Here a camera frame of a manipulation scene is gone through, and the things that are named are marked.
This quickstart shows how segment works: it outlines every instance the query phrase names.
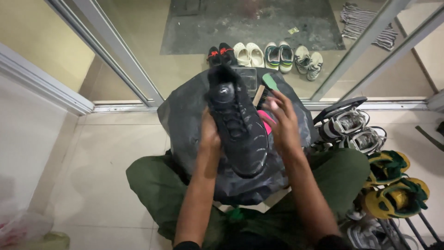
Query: green pants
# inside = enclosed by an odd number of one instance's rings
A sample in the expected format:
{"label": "green pants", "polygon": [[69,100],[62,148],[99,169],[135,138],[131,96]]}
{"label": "green pants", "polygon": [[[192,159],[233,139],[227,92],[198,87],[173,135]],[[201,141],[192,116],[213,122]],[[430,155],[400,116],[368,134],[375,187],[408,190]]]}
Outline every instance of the green pants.
{"label": "green pants", "polygon": [[[370,174],[367,157],[353,149],[338,149],[312,155],[310,166],[317,185],[333,213],[343,217]],[[168,165],[171,156],[142,157],[127,169],[131,189],[159,225],[158,233],[174,239],[177,218],[187,186]],[[288,193],[264,214],[243,209],[245,219],[232,221],[213,206],[204,249],[215,249],[229,234],[248,231],[276,237],[292,249],[306,249],[304,228]]]}

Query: striped cloth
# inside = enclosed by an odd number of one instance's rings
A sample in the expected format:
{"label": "striped cloth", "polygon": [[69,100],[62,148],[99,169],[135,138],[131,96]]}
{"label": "striped cloth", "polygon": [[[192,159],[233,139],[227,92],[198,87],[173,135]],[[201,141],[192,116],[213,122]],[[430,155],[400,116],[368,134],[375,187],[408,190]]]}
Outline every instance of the striped cloth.
{"label": "striped cloth", "polygon": [[[345,3],[341,11],[341,21],[345,23],[342,36],[356,40],[373,20],[376,13],[376,11],[360,9],[356,4]],[[393,30],[390,23],[372,44],[391,51],[397,35],[398,33]]]}

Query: pink sponge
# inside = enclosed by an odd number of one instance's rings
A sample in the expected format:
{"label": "pink sponge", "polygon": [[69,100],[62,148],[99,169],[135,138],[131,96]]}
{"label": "pink sponge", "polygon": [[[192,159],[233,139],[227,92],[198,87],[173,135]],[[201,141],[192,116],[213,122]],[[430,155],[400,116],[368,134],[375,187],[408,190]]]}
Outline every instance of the pink sponge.
{"label": "pink sponge", "polygon": [[[258,110],[258,114],[259,115],[263,115],[266,118],[272,120],[274,123],[276,123],[273,119],[271,119],[271,117],[267,113],[265,113],[265,111]],[[264,123],[264,126],[265,126],[265,130],[267,131],[267,135],[269,135],[271,133],[271,127],[266,122],[263,122],[263,123]]]}

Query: doormat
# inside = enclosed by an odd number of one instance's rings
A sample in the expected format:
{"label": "doormat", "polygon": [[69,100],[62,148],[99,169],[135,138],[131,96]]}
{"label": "doormat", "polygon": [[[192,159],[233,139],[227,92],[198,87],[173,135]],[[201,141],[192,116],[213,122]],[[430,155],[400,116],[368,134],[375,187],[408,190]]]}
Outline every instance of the doormat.
{"label": "doormat", "polygon": [[293,49],[345,50],[329,0],[171,0],[160,54],[207,54],[221,42],[264,50],[283,40]]}

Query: yellow and green shoe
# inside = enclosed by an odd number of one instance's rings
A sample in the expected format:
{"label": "yellow and green shoe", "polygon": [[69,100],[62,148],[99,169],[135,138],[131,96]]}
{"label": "yellow and green shoe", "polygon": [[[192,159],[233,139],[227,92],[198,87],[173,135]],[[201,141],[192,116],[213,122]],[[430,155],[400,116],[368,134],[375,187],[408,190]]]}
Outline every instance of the yellow and green shoe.
{"label": "yellow and green shoe", "polygon": [[408,218],[427,209],[430,190],[417,178],[402,178],[378,191],[367,193],[362,201],[364,210],[375,218]]}
{"label": "yellow and green shoe", "polygon": [[388,185],[398,181],[410,167],[410,161],[401,152],[383,150],[368,156],[370,175],[364,183],[364,188]]}

